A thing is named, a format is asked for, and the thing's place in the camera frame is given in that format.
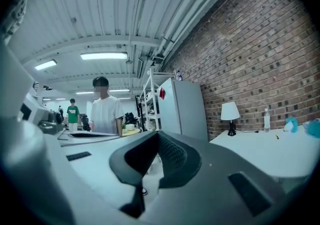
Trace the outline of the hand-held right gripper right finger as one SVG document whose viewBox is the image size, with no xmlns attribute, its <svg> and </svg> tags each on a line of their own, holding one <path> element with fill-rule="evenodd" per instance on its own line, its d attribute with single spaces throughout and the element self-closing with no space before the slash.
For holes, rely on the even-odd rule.
<svg viewBox="0 0 320 225">
<path fill-rule="evenodd" d="M 157 137 L 165 175 L 142 222 L 252 225 L 286 196 L 271 177 L 225 147 L 174 133 Z"/>
</svg>

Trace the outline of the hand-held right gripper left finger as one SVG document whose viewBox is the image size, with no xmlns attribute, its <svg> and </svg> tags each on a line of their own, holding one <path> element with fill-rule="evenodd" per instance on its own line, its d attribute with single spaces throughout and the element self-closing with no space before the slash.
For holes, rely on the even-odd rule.
<svg viewBox="0 0 320 225">
<path fill-rule="evenodd" d="M 118 139 L 90 144 L 61 146 L 56 136 L 47 134 L 48 146 L 54 150 L 55 158 L 61 156 L 76 173 L 74 184 L 85 183 L 104 202 L 120 209 L 134 202 L 135 187 L 121 182 L 110 167 L 110 157 L 121 147 L 126 147 L 153 132 L 142 132 Z"/>
</svg>

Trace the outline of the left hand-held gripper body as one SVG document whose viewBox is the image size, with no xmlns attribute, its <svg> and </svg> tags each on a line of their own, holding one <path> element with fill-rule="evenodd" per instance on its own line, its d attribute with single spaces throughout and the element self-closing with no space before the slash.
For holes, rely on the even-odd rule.
<svg viewBox="0 0 320 225">
<path fill-rule="evenodd" d="M 36 96 L 27 93 L 17 115 L 19 132 L 26 136 L 40 134 L 59 136 L 64 131 L 60 113 L 48 109 Z"/>
</svg>

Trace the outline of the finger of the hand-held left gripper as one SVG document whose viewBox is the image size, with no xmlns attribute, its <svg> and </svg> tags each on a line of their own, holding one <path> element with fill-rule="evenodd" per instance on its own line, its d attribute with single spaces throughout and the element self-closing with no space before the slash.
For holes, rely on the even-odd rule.
<svg viewBox="0 0 320 225">
<path fill-rule="evenodd" d="M 71 131 L 65 130 L 65 134 L 95 134 L 95 135 L 117 135 L 116 133 L 109 133 L 109 132 L 100 132 L 100 131 L 85 131 L 85 130 L 78 130 L 78 131 Z"/>
<path fill-rule="evenodd" d="M 59 144 L 62 147 L 92 144 L 96 142 L 110 141 L 120 138 L 117 135 L 100 134 L 62 134 L 59 138 Z"/>
</svg>

